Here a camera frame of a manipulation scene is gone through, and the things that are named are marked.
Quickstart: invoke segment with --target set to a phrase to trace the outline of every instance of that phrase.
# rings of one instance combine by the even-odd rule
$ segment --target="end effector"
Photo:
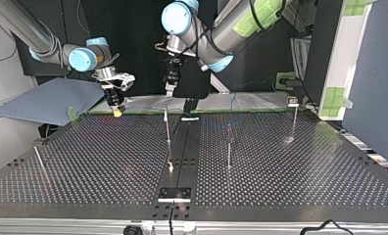
[[[128,73],[117,72],[114,66],[115,59],[119,56],[112,56],[109,44],[104,37],[92,38],[86,41],[86,47],[78,47],[66,44],[62,47],[61,55],[64,55],[62,65],[70,66],[76,71],[95,71],[93,78],[100,81],[105,92],[106,101],[114,112],[115,117],[120,117],[125,110],[126,98],[123,92],[127,91],[135,81],[135,77]],[[44,63],[56,63],[57,56],[43,56],[29,52],[35,60]]]
[[[225,70],[233,61],[233,52],[239,45],[280,19],[287,0],[233,2],[226,5],[213,28],[208,28],[197,17],[197,0],[177,0],[167,5],[163,10],[162,24],[170,34],[168,62],[192,56],[199,59],[202,71]]]

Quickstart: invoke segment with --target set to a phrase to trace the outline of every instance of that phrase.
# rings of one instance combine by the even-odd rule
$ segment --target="metal rod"
[[[39,164],[41,167],[45,168],[44,162],[41,159],[41,155],[39,154],[38,148],[34,146],[35,155],[38,157]]]
[[[0,21],[33,51],[46,53],[51,50],[51,33],[17,0],[0,0]]]

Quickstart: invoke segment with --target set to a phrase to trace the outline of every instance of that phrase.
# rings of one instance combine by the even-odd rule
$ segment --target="gray panel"
[[[152,218],[169,156],[163,117],[87,117],[39,152],[45,168],[30,152],[0,172],[0,216]]]
[[[0,107],[0,116],[64,126],[92,108],[104,93],[100,84],[63,78],[53,79]]]
[[[373,4],[344,126],[388,160],[388,0]]]
[[[314,33],[305,73],[306,88],[311,99],[316,103],[321,100],[342,9],[343,0],[318,1]]]
[[[189,218],[388,222],[388,172],[327,123],[299,114],[294,128],[292,119],[292,114],[202,116],[207,125],[198,135]],[[230,123],[231,168],[224,127]],[[187,146],[199,138],[191,128],[188,136]]]

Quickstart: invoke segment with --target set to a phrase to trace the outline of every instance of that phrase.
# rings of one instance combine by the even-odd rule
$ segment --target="cable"
[[[253,83],[266,84],[268,80],[270,80],[270,78],[267,78],[264,81],[257,81],[257,80],[249,81],[249,82],[247,82],[245,84],[236,84],[236,83],[231,82],[229,80],[227,82],[232,84],[232,85],[238,86],[238,87],[245,87],[245,86],[248,86],[248,85],[253,84]]]
[[[10,32],[8,32],[7,30],[5,30],[5,28],[0,24],[0,28],[3,32],[5,32],[5,34],[8,35],[8,38],[11,39],[11,41],[15,42],[14,40],[14,37],[12,36],[12,34]]]
[[[0,62],[3,62],[3,61],[11,59],[15,55],[16,52],[17,52],[17,45],[15,46],[13,53],[11,53],[11,55],[9,55],[9,56],[7,56],[5,58],[0,59]]]
[[[173,226],[172,226],[173,205],[174,205],[174,203],[172,203],[172,209],[170,210],[170,220],[169,220],[170,235],[173,235]]]
[[[340,229],[340,230],[343,230],[343,231],[345,231],[345,232],[347,232],[347,233],[349,233],[349,234],[351,234],[351,235],[354,235],[354,233],[353,233],[350,229],[341,227],[341,226],[338,225],[338,223],[337,223],[336,221],[334,221],[333,219],[328,219],[328,220],[326,220],[320,227],[306,227],[306,228],[304,228],[304,229],[301,231],[300,235],[305,235],[307,232],[318,232],[318,231],[324,229],[325,226],[328,225],[329,223],[334,224],[334,225],[335,225],[338,229]]]
[[[255,4],[254,4],[253,0],[249,0],[249,4],[250,4],[250,10],[252,12],[253,20],[255,20],[256,25],[258,26],[258,28],[261,31],[266,30],[262,26],[261,21],[258,18],[258,14],[256,14]],[[283,10],[285,10],[285,7],[286,7],[286,0],[282,0],[282,6],[280,7],[279,11],[276,12],[277,17],[280,18],[282,16],[282,12],[283,12]]]
[[[253,20],[255,20],[256,25],[261,31],[265,30],[265,28],[261,24],[261,21],[259,21],[258,15],[256,14],[255,4],[253,0],[249,0],[249,4],[250,10],[252,11]]]
[[[17,44],[16,44],[15,41],[14,41],[14,37],[13,37],[7,30],[5,30],[5,28],[4,28],[1,24],[0,24],[0,28],[1,28],[1,30],[2,30],[6,35],[8,35],[8,38],[10,38],[11,41],[14,42],[14,51],[11,53],[11,55],[9,55],[9,56],[7,56],[7,57],[4,57],[4,58],[0,59],[0,62],[3,62],[3,61],[6,61],[6,60],[8,60],[8,59],[11,59],[11,58],[15,55],[15,53],[17,52]]]
[[[81,23],[81,20],[80,20],[80,4],[81,4],[81,0],[78,0],[77,1],[77,10],[76,10],[76,16],[77,16],[77,21],[78,21],[78,24],[80,24],[80,27],[87,33],[90,33],[90,31],[85,28],[83,26],[83,24]]]
[[[296,13],[295,13],[294,26],[293,26],[293,28],[292,28],[292,30],[293,30],[293,35],[294,35],[294,36],[292,37],[292,50],[293,50],[293,55],[294,55],[294,57],[295,57],[295,62],[294,62],[294,63],[295,63],[295,66],[296,66],[296,68],[297,68],[297,70],[298,70],[296,78],[298,78],[298,79],[301,81],[302,87],[304,88],[304,91],[305,91],[305,93],[306,93],[308,99],[309,99],[310,102],[313,104],[313,106],[314,106],[314,108],[315,108],[315,110],[316,110],[316,113],[319,114],[319,109],[316,107],[316,105],[315,105],[313,99],[311,99],[310,93],[308,92],[307,87],[305,86],[304,80],[303,80],[303,79],[301,78],[301,76],[299,75],[298,58],[297,58],[297,54],[296,54],[296,51],[295,51],[295,26],[296,26],[296,23],[297,23],[297,19],[298,19],[298,14],[299,14],[300,7],[301,7],[301,4],[298,3],[297,11],[296,11]]]

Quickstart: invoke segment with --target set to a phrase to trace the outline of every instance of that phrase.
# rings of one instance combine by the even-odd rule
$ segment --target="black cable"
[[[185,5],[189,9],[192,16],[195,15],[195,13],[193,12],[193,10],[191,9],[190,6],[188,6],[185,2],[180,2],[180,3]],[[188,50],[192,50],[194,47],[196,47],[195,54],[196,54],[196,58],[198,58],[198,43],[201,40],[201,38],[203,38],[203,36],[207,37],[207,41],[210,43],[210,45],[213,47],[213,49],[215,49],[217,52],[219,52],[220,54],[222,54],[224,56],[236,56],[236,55],[243,53],[247,48],[249,48],[252,45],[252,43],[256,40],[256,38],[258,38],[258,34],[256,34],[252,39],[249,39],[249,42],[247,42],[246,45],[242,49],[240,49],[238,51],[233,51],[233,52],[222,51],[219,49],[219,47],[216,45],[215,41],[213,40],[214,29],[209,28],[206,24],[201,22],[201,27],[203,29],[203,32],[198,36],[199,27],[197,25],[197,21],[194,19],[194,17],[192,17],[192,21],[194,22],[194,28],[195,28],[195,32],[196,32],[196,40],[189,47],[185,48],[185,50],[183,50],[181,53],[179,53],[176,57],[180,57],[184,53],[186,53]]]
[[[265,30],[265,28],[261,24],[261,21],[259,21],[258,15],[256,14],[254,1],[249,0],[249,4],[250,4],[250,10],[252,11],[253,20],[255,20],[256,25],[261,31]]]
[[[15,46],[14,51],[11,53],[11,55],[9,55],[9,56],[7,56],[5,58],[0,59],[0,62],[3,62],[3,61],[11,59],[15,55],[16,52],[17,52],[17,45]]]
[[[346,232],[348,232],[349,234],[354,235],[354,233],[353,233],[352,231],[350,231],[350,229],[341,227],[341,226],[340,226],[336,221],[334,221],[333,219],[328,219],[328,220],[326,220],[320,227],[306,227],[306,228],[302,229],[300,235],[305,235],[307,232],[318,232],[318,231],[324,229],[325,226],[328,225],[329,223],[334,224],[334,225],[335,225],[338,229],[340,229],[340,230],[346,231]]]
[[[300,9],[301,5],[298,3],[298,7],[297,7],[297,11],[295,13],[295,19],[294,19],[294,25],[293,25],[293,37],[292,37],[292,50],[293,50],[293,55],[295,57],[295,66],[297,68],[297,75],[296,75],[296,78],[298,80],[301,81],[302,83],[302,87],[304,88],[304,91],[308,97],[308,99],[310,100],[310,102],[313,104],[314,106],[314,109],[316,110],[316,113],[319,114],[319,109],[316,107],[313,99],[311,99],[311,96],[310,96],[310,93],[308,92],[307,90],[307,87],[305,86],[305,83],[304,83],[304,80],[302,79],[302,77],[299,75],[299,68],[298,68],[298,58],[297,58],[297,54],[296,54],[296,50],[295,50],[295,26],[296,26],[296,23],[297,23],[297,19],[298,19],[298,14],[299,14],[299,9]]]
[[[255,9],[254,0],[249,0],[249,4],[250,4],[250,10],[251,10],[251,12],[252,12],[253,20],[255,20],[256,25],[258,26],[258,28],[259,28],[261,31],[266,30],[266,29],[262,26],[261,21],[259,21],[258,15],[256,14],[256,9]],[[282,6],[280,7],[279,11],[276,12],[276,16],[277,16],[277,17],[280,18],[280,17],[282,16],[282,13],[283,13],[283,10],[285,10],[285,7],[286,7],[286,0],[282,0]]]
[[[169,225],[170,225],[170,235],[173,235],[172,213],[173,213],[173,203],[172,203],[172,208],[171,208],[171,210],[170,210],[170,220],[169,220]]]
[[[77,9],[75,11],[75,14],[77,16],[77,22],[78,22],[78,24],[80,24],[80,27],[81,27],[81,29],[83,29],[83,31],[85,31],[87,33],[90,33],[89,29],[85,28],[83,23],[81,23],[81,20],[80,20],[80,5],[81,5],[81,0],[78,0],[77,1]]]

